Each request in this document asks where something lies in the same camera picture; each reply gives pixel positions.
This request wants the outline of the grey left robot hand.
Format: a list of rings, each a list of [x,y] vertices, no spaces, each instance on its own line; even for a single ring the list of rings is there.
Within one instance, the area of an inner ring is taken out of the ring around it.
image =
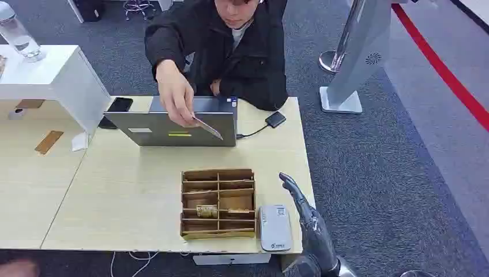
[[[38,277],[40,269],[38,265],[27,259],[12,260],[1,264],[1,277]]]

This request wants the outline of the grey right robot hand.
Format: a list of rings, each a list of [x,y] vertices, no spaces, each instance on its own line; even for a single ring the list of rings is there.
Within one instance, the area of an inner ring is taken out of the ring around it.
[[[302,229],[303,251],[294,267],[301,276],[339,276],[341,262],[323,217],[310,205],[292,177],[280,172],[279,178],[294,200]]]

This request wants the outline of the person's right hand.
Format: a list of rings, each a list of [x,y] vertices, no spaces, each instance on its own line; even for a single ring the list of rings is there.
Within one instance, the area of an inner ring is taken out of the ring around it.
[[[166,109],[171,121],[184,127],[197,127],[194,119],[194,90],[176,63],[166,59],[156,67],[161,105]]]

